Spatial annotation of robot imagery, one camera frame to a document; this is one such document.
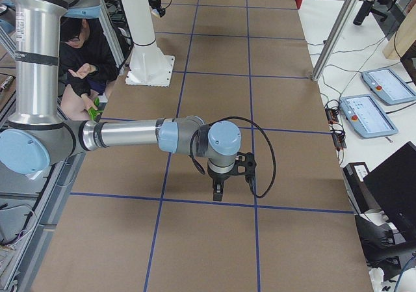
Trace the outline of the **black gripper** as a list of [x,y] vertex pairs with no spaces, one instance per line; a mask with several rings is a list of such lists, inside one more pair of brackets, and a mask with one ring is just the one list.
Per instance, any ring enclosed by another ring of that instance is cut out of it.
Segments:
[[162,9],[161,0],[149,0],[149,5],[152,9],[160,10]]
[[213,201],[221,202],[224,193],[224,183],[232,174],[230,172],[221,174],[209,168],[208,175],[213,181]]

